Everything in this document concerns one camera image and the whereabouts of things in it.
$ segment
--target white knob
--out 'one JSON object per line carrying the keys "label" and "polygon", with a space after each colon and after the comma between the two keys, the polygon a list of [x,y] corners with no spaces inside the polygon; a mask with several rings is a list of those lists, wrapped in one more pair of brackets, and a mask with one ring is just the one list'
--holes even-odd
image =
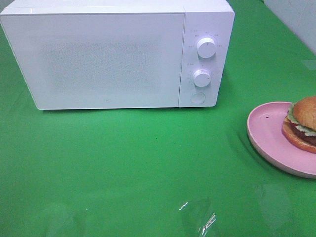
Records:
{"label": "white knob", "polygon": [[201,58],[210,58],[216,52],[216,45],[213,39],[207,37],[197,42],[197,53]]}
{"label": "white knob", "polygon": [[205,87],[211,82],[211,76],[207,70],[197,70],[193,74],[194,84],[198,87]]}

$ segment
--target green tablecloth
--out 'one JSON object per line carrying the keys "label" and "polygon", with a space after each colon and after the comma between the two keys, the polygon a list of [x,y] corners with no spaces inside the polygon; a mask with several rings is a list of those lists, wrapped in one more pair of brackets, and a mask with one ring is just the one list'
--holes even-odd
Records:
{"label": "green tablecloth", "polygon": [[37,110],[0,32],[1,237],[195,237],[213,213],[206,236],[316,236],[316,182],[246,131],[254,107],[316,94],[315,56],[261,1],[230,4],[213,108]]}

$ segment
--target hamburger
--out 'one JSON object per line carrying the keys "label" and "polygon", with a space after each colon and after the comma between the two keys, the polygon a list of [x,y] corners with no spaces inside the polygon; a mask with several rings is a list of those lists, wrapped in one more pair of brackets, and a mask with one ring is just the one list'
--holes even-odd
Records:
{"label": "hamburger", "polygon": [[316,153],[316,96],[306,97],[289,107],[283,134],[294,146]]}

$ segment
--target plate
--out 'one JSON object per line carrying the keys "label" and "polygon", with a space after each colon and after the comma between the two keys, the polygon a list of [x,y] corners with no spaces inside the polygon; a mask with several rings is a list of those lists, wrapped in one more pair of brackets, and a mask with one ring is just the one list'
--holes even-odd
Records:
{"label": "plate", "polygon": [[316,154],[292,145],[282,133],[290,102],[270,102],[256,107],[248,116],[248,137],[267,161],[285,172],[316,178]]}

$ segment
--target microwave door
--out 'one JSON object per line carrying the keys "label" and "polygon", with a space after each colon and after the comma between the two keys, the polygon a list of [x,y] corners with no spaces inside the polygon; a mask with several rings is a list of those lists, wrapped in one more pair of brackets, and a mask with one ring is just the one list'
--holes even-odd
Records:
{"label": "microwave door", "polygon": [[1,21],[39,109],[178,107],[184,13]]}

